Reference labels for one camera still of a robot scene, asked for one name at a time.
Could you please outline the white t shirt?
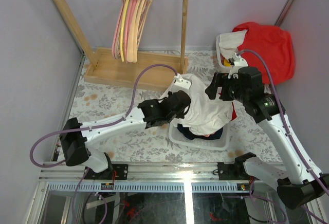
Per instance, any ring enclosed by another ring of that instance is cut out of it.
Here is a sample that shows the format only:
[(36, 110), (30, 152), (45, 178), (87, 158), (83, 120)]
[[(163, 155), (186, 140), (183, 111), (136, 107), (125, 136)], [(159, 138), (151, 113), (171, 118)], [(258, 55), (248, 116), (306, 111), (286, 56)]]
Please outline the white t shirt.
[(194, 74), (187, 73), (182, 77), (191, 81), (187, 91), (191, 106), (183, 119), (173, 119), (174, 127), (182, 125), (194, 135), (209, 136), (236, 118), (233, 102), (209, 99), (205, 93), (206, 85)]

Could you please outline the peach plastic hanger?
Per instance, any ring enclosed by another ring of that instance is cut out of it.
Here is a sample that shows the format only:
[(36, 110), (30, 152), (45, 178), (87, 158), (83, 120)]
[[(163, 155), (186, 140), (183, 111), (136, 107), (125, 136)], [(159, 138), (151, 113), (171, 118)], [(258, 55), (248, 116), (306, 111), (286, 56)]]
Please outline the peach plastic hanger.
[(138, 60), (137, 51), (152, 1), (153, 0), (136, 0), (130, 21), (128, 37), (126, 59), (129, 63), (136, 63)]

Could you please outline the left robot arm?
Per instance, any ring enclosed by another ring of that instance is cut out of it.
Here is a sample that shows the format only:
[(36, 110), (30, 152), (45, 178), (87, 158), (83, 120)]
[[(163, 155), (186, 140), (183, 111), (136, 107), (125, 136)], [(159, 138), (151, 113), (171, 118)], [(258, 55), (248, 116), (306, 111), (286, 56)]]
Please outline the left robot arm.
[(94, 122), (79, 122), (69, 119), (60, 142), (66, 166), (83, 165), (93, 171), (101, 180), (112, 176), (113, 166), (110, 157), (94, 145), (104, 139), (119, 134), (160, 127), (175, 118), (184, 118), (191, 105), (189, 95), (179, 90), (169, 92), (162, 99), (151, 99), (139, 103), (128, 114), (112, 116)]

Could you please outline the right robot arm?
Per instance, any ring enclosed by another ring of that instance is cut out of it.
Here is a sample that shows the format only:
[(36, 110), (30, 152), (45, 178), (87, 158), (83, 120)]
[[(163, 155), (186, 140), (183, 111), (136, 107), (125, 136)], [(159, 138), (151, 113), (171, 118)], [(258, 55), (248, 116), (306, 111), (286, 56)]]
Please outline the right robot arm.
[(240, 180), (252, 176), (277, 191), (280, 200), (293, 210), (318, 197), (328, 189), (328, 174), (314, 164), (288, 121), (288, 116), (274, 94), (264, 90), (262, 74), (255, 67), (242, 67), (236, 73), (216, 72), (205, 93), (209, 99), (239, 101), (256, 124), (270, 138), (285, 170), (262, 161), (253, 153), (235, 159), (234, 173)]

